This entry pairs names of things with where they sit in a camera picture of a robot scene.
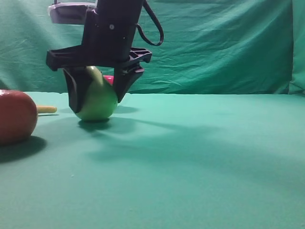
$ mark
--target green apple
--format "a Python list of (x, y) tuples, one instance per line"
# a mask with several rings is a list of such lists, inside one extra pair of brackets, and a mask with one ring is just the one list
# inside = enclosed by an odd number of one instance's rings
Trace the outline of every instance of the green apple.
[(83, 121), (106, 120), (118, 106), (117, 95), (98, 68), (88, 66), (86, 71), (93, 82), (87, 90), (82, 109), (76, 113), (76, 116)]

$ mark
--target yellow object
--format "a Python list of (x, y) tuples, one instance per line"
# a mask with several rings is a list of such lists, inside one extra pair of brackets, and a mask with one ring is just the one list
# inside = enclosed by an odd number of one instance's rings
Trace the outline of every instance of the yellow object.
[(55, 106), (36, 106), (39, 114), (53, 114), (57, 111)]

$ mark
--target green tablecloth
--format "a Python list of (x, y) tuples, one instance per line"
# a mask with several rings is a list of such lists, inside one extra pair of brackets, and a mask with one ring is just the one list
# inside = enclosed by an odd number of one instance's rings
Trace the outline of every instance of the green tablecloth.
[(128, 94), (89, 125), (29, 95), (58, 113), (0, 148), (1, 229), (305, 227), (303, 97)]

